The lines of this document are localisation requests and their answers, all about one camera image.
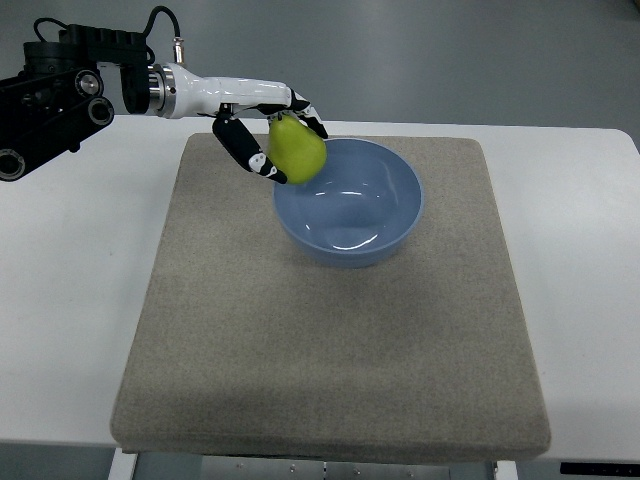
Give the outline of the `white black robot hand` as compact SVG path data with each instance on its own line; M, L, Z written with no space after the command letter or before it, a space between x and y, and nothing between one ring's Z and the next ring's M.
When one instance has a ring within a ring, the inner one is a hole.
M244 123L241 112L256 110L268 118L278 114L297 118L324 142L328 134L311 103L280 82L230 77L198 77L169 63L152 67L150 108L158 116L179 119L211 117L212 131L231 157L245 170L280 184L287 177L267 156Z

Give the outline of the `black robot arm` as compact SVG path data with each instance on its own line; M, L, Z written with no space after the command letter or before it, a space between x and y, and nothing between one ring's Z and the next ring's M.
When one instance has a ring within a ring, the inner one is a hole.
M115 116L104 96L99 66L120 68L126 110L151 103L146 36L69 24L56 42L23 46L23 70L1 81L1 180L16 181L109 126Z

